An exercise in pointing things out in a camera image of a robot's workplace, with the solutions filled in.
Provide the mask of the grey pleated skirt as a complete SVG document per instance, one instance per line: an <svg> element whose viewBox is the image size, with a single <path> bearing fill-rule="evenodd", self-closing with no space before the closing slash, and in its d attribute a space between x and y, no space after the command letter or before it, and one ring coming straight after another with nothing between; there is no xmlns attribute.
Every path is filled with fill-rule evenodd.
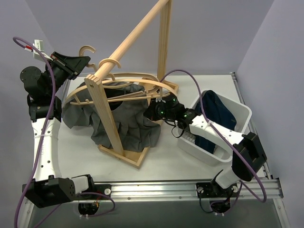
<svg viewBox="0 0 304 228"><path fill-rule="evenodd" d="M125 150L142 152L145 147L155 147L161 126L143 116L148 108L146 99L111 102L109 104L114 123ZM93 104L66 104L62 110L62 119L67 127L93 128L92 141L108 149L112 144Z"/></svg>

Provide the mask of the beige plastic hanger front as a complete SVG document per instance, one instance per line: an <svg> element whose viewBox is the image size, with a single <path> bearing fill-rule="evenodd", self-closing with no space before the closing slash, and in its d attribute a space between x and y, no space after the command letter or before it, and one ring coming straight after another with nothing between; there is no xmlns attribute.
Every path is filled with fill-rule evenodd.
<svg viewBox="0 0 304 228"><path fill-rule="evenodd" d="M121 64L119 63L118 60L113 59L113 58L105 58L102 59L99 64L98 64L98 68L96 68L96 71L99 70L101 68L101 66L103 66L105 63L113 63L115 66L117 66L118 68L121 68ZM137 72L122 72L122 73L109 73L104 80L107 80L110 78L111 82L118 82L119 79L121 78L139 78L139 79L147 79L147 80L151 80L151 81L156 81L159 82L159 79L152 75L152 74L148 74L148 73L137 73Z"/></svg>

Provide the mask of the dark blue denim skirt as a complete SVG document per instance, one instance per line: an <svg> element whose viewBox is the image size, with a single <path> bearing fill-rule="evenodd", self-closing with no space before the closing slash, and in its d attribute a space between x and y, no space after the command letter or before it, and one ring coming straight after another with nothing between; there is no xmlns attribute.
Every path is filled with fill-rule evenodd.
<svg viewBox="0 0 304 228"><path fill-rule="evenodd" d="M234 130L237 121L234 115L224 106L219 96L212 90L208 90L202 96L202 103L205 115L211 121ZM211 141L196 135L195 145L213 154L216 145Z"/></svg>

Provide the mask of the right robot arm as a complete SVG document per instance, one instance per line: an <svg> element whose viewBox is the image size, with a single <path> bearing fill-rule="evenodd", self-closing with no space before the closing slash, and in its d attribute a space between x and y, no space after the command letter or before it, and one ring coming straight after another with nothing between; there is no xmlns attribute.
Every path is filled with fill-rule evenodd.
<svg viewBox="0 0 304 228"><path fill-rule="evenodd" d="M144 116L152 121L174 122L179 129L211 141L232 156L231 166L211 181L211 190L216 196L222 196L239 181L257 180L257 172L267 161L257 134L235 132L208 120L194 109L186 108L172 93L163 99L152 98Z"/></svg>

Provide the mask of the beige plastic hanger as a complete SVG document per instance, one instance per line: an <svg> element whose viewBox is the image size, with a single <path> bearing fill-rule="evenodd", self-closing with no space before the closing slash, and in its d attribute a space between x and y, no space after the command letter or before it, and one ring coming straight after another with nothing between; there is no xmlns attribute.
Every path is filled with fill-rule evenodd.
<svg viewBox="0 0 304 228"><path fill-rule="evenodd" d="M96 49L90 45L82 46L78 52L79 56L84 56L85 51L90 51L94 53ZM111 102L120 102L120 101L129 101L137 99L150 99L150 98L159 98L169 95L169 92L172 92L174 95L177 95L179 86L176 83L172 83L166 80L162 82L156 82L151 80L139 79L139 78L121 78L118 82L111 82L110 78L102 81L103 87L106 92L109 93L107 96L107 101ZM123 89L128 86L143 86L143 90L138 92L127 92ZM80 92L87 90L87 86L83 85L79 88L72 91L67 97L66 104L70 103L71 105L92 105L94 102L89 100L89 98L79 97Z"/></svg>
<svg viewBox="0 0 304 228"><path fill-rule="evenodd" d="M113 63L115 66L117 66L118 68L121 68L121 64L119 63L118 60L113 59L113 58L105 58L102 59L99 64L98 64L98 68L96 68L96 71L99 70L101 68L101 66L103 66L105 63ZM110 78L111 82L118 82L119 79L121 78L139 78L139 79L147 79L147 80L151 80L151 81L156 81L159 82L159 79L152 75L152 74L148 74L148 73L137 73L137 72L122 72L122 73L109 73L104 80L107 80Z"/></svg>

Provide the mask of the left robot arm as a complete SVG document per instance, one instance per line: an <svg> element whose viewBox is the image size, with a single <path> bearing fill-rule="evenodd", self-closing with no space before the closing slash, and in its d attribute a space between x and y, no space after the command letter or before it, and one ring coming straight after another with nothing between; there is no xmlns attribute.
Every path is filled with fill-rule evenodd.
<svg viewBox="0 0 304 228"><path fill-rule="evenodd" d="M36 66L30 66L20 73L28 93L28 112L35 144L34 174L29 184L22 186L22 191L38 208L72 202L77 194L84 199L91 199L96 193L89 174L63 178L58 160L62 103L56 92L66 80L74 80L90 59L89 56L68 57L53 52L44 72Z"/></svg>

